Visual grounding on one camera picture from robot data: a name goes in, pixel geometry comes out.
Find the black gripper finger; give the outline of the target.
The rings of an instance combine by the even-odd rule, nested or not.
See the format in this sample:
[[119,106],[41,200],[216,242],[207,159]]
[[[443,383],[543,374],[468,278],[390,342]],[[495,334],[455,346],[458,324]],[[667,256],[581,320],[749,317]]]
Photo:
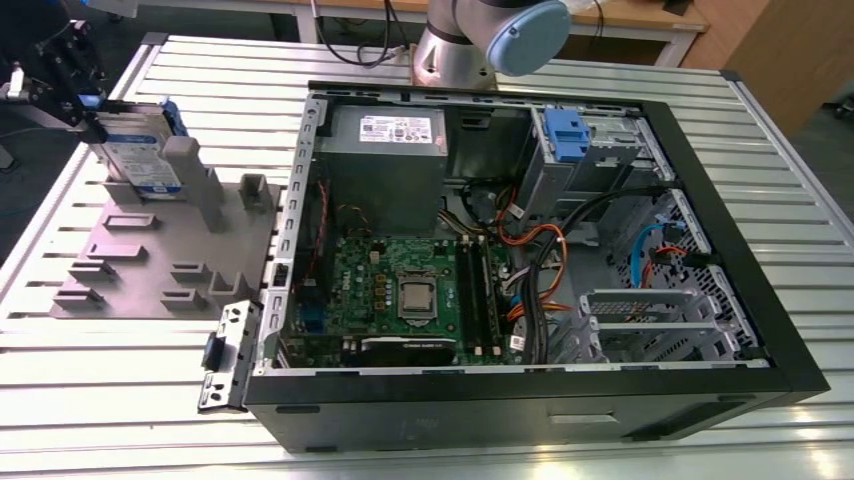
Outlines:
[[88,145],[104,144],[108,139],[108,132],[99,121],[95,112],[85,112],[77,124],[77,137]]

